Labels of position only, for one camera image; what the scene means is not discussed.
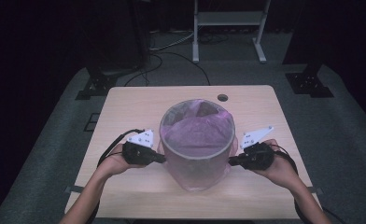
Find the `light wood tabletop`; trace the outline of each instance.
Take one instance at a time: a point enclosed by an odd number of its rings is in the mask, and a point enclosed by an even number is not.
[[[228,100],[221,102],[220,94]],[[303,182],[312,186],[282,108],[270,86],[185,86],[112,88],[98,119],[75,185],[84,187],[102,153],[131,129],[154,130],[154,150],[160,142],[162,116],[173,105],[205,99],[224,107],[234,119],[238,140],[244,132],[274,126],[262,140],[274,138],[295,160]],[[67,211],[77,199],[72,192]],[[192,192],[181,188],[164,167],[153,162],[107,180],[98,217],[270,219],[298,218],[288,190],[234,166],[214,187]]]

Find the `translucent bucket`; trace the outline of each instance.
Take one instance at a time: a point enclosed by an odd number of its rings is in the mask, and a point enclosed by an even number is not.
[[[186,190],[216,185],[230,171],[237,140],[232,115],[206,100],[189,100],[172,106],[162,118],[158,151],[164,167]]]

